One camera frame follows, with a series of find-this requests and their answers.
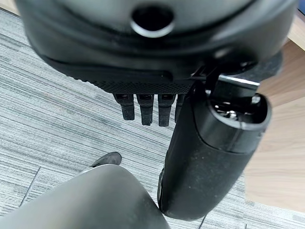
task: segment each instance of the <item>wooden desk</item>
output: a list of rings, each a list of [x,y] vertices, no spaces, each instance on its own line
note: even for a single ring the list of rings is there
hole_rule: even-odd
[[[246,198],[305,212],[305,52],[292,41],[283,50],[283,72],[259,89],[273,118],[245,170]]]

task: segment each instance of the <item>textured black plastic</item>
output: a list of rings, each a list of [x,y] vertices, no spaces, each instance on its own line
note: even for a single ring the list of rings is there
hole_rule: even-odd
[[[231,73],[276,54],[297,0],[256,0],[221,23],[161,39],[98,27],[56,0],[16,3],[35,51],[60,72],[115,94],[183,94],[204,63]]]
[[[159,199],[159,208],[165,215],[199,219],[223,199],[243,172],[269,124],[268,102],[260,112],[265,117],[262,123],[245,127],[248,124],[223,120],[211,112],[204,96],[185,99],[165,159]],[[206,132],[214,139],[211,145],[205,141]]]

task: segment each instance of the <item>black plastic clip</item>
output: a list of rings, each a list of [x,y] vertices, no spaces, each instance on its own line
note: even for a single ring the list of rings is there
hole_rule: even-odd
[[[122,107],[124,120],[134,120],[133,94],[113,94],[113,96]]]
[[[142,125],[153,123],[153,99],[154,94],[137,94],[137,100],[141,109]]]
[[[171,108],[175,98],[175,94],[158,95],[159,126],[169,126]]]

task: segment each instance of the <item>screw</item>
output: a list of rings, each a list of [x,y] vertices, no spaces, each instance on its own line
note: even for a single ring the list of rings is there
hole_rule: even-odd
[[[252,97],[252,104],[258,104],[261,101],[261,97],[259,95],[255,95]]]

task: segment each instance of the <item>gray carpet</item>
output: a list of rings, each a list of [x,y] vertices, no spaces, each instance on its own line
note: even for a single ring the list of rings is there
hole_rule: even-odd
[[[111,94],[50,68],[32,51],[20,18],[0,10],[0,217],[118,151],[156,201],[158,176],[174,129],[123,121]],[[168,219],[173,229],[202,220]],[[244,200],[244,177],[207,215],[203,229],[305,229],[305,214]]]

